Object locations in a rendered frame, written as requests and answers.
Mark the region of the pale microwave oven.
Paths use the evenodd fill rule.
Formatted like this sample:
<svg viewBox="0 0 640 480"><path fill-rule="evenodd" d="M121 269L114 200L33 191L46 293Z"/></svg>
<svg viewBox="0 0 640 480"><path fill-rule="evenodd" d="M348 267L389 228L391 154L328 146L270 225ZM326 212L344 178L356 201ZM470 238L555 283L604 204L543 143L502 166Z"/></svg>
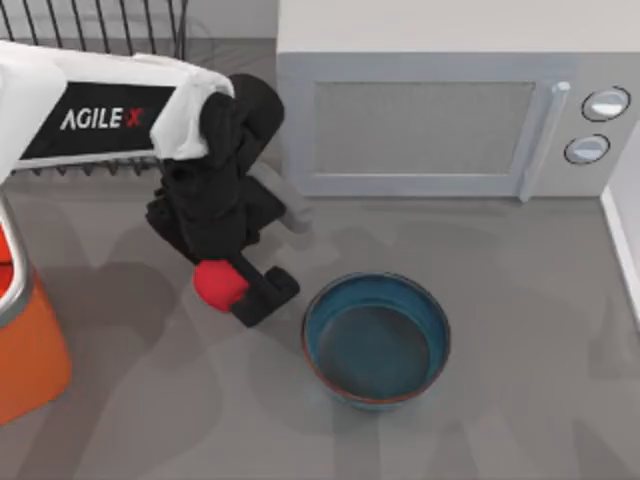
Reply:
<svg viewBox="0 0 640 480"><path fill-rule="evenodd" d="M536 197L597 197L640 119L640 0L280 0L279 53L543 53L577 63ZM618 86L631 104L616 119L582 115L593 92ZM598 162L564 156L575 138L610 141Z"/></svg>

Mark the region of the large round microwave knob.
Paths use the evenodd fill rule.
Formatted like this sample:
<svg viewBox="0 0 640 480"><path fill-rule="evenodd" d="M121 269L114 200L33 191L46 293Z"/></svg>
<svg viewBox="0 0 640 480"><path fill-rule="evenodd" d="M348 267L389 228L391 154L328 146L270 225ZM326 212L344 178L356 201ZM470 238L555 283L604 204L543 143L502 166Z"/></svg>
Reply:
<svg viewBox="0 0 640 480"><path fill-rule="evenodd" d="M624 88L613 86L591 93L582 103L582 115L594 123L618 118L631 104L631 95Z"/></svg>

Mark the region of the grey microwave door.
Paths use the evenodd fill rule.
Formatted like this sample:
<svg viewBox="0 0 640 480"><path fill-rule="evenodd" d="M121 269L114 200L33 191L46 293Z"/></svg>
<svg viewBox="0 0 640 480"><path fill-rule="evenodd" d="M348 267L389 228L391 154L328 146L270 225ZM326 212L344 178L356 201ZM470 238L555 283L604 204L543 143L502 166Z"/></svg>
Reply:
<svg viewBox="0 0 640 480"><path fill-rule="evenodd" d="M566 54L279 53L285 174L309 196L517 197L549 89L576 71Z"/></svg>

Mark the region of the small round microwave knob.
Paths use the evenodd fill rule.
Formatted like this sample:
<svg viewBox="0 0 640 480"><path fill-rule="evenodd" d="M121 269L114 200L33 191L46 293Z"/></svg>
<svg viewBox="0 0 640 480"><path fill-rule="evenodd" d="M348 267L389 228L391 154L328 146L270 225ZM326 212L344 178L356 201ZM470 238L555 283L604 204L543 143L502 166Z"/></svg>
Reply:
<svg viewBox="0 0 640 480"><path fill-rule="evenodd" d="M564 150L565 159L574 165L589 165L601 160L610 149L609 139L601 134L573 139Z"/></svg>

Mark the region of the red round object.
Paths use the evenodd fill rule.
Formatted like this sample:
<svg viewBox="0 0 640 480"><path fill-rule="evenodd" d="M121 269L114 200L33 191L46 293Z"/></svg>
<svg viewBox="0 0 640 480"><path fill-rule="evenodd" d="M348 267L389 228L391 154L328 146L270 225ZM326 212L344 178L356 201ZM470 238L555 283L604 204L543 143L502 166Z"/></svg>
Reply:
<svg viewBox="0 0 640 480"><path fill-rule="evenodd" d="M249 288L249 283L225 260L200 262L194 269L192 282L199 297L221 312L230 312Z"/></svg>

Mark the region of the blue bowl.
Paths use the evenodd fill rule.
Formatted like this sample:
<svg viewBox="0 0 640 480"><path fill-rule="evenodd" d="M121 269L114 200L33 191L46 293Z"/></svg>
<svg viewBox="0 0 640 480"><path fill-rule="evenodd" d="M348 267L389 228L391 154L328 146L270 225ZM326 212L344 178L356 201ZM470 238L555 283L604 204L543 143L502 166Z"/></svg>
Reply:
<svg viewBox="0 0 640 480"><path fill-rule="evenodd" d="M384 411L419 397L442 375L451 326L437 299L413 279L356 272L309 302L301 347L331 395L355 409Z"/></svg>

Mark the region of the orange bin with metal rim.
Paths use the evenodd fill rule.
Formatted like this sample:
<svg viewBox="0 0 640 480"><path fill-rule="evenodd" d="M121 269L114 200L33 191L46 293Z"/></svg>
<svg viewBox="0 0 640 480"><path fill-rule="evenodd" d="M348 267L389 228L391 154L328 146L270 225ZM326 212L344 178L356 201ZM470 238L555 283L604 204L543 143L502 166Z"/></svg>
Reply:
<svg viewBox="0 0 640 480"><path fill-rule="evenodd" d="M71 375L55 311L0 194L0 427L59 397Z"/></svg>

